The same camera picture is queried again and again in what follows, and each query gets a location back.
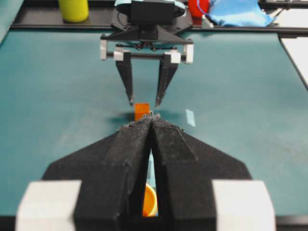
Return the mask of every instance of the white surface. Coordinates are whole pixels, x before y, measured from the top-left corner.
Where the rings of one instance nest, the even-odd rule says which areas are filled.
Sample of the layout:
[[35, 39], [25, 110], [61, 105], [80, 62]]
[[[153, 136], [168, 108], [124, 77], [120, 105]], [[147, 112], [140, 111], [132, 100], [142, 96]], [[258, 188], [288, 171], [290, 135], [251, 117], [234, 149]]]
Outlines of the white surface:
[[170, 52], [165, 52], [165, 54], [171, 55], [171, 63], [172, 64], [180, 64], [181, 63], [181, 53], [177, 50], [170, 50]]
[[194, 119], [194, 113], [193, 111], [186, 109], [186, 117], [187, 117], [187, 123], [193, 127], [196, 126], [196, 122]]
[[206, 28], [214, 28], [214, 24], [207, 19], [207, 17], [203, 14], [202, 15], [202, 29]]
[[302, 74], [304, 81], [308, 83], [308, 65], [307, 65], [307, 53], [308, 53], [308, 38], [283, 38], [282, 42], [289, 51], [292, 59], [296, 63], [300, 73]]
[[107, 59], [107, 40], [101, 40], [100, 43], [100, 57], [101, 60], [106, 60]]
[[80, 180], [35, 181], [28, 185], [16, 215], [16, 231], [75, 231], [73, 213]]
[[282, 11], [274, 23], [280, 27], [308, 27], [308, 9], [290, 9]]
[[123, 61], [124, 60], [124, 50], [121, 47], [116, 47], [114, 51], [114, 60]]
[[193, 63], [193, 44], [184, 45], [184, 54], [186, 55], [186, 64]]
[[264, 182], [213, 180], [217, 231], [275, 231], [275, 213]]

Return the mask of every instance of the metal frame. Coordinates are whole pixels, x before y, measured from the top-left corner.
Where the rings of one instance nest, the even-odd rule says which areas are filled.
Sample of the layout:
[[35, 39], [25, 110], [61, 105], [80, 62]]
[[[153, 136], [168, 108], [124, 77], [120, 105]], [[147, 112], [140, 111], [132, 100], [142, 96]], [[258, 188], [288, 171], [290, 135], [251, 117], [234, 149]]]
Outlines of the metal frame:
[[[110, 15], [113, 11], [114, 0], [89, 0], [90, 14], [93, 18], [91, 21], [85, 21], [79, 24], [66, 23], [64, 21], [59, 21], [59, 11], [57, 0], [25, 0], [16, 20], [11, 25], [11, 29], [44, 29], [44, 30], [106, 30], [113, 31], [112, 17]], [[264, 10], [273, 10], [278, 8], [284, 9], [308, 9], [308, 2], [304, 1], [260, 1], [259, 5]], [[102, 12], [98, 11], [99, 8], [103, 8], [104, 15]], [[58, 17], [54, 23], [44, 23], [42, 20], [40, 24], [36, 24], [35, 12], [45, 10], [54, 17]], [[204, 32], [259, 32], [259, 33], [277, 33], [281, 38], [296, 38], [296, 37], [308, 37], [308, 27], [307, 28], [297, 28], [297, 27], [222, 27], [214, 26], [213, 28], [202, 28], [201, 23], [194, 23], [193, 27], [189, 31], [204, 31]]]

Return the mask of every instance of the cable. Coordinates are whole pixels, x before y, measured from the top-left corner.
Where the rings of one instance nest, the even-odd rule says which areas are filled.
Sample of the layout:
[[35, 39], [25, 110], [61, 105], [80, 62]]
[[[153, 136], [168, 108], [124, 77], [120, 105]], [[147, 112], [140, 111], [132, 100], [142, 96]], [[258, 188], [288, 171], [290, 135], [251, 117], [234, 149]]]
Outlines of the cable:
[[201, 11], [202, 14], [208, 15], [208, 13], [204, 12], [204, 10], [202, 10], [202, 8], [200, 7], [200, 0], [197, 0], [197, 7]]
[[117, 20], [119, 21], [119, 23], [120, 23], [122, 26], [130, 26], [130, 23], [128, 23], [128, 24], [123, 24], [122, 21], [120, 20], [120, 17], [119, 17], [119, 16], [120, 16], [120, 12], [117, 13]]
[[282, 11], [284, 11], [285, 9], [281, 9], [274, 17], [278, 17]]

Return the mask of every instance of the yellow container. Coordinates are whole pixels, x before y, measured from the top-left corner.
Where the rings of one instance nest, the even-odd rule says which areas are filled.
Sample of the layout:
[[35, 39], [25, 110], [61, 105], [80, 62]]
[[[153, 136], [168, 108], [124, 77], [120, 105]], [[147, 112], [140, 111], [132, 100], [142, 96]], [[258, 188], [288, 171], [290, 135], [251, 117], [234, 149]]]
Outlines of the yellow container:
[[157, 213], [157, 196], [155, 190], [148, 184], [145, 186], [143, 212], [144, 217], [153, 217]]
[[59, 0], [61, 14], [64, 20], [77, 23], [89, 16], [88, 0]]

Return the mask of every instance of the red object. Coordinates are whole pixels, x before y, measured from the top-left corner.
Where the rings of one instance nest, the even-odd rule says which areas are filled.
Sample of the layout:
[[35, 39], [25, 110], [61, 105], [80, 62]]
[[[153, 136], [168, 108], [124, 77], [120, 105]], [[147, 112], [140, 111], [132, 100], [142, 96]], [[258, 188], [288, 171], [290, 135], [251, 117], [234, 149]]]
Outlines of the red object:
[[[199, 0], [199, 6], [205, 13], [207, 13], [209, 0]], [[197, 6], [197, 0], [188, 0], [188, 7], [193, 17], [202, 18], [203, 13]]]

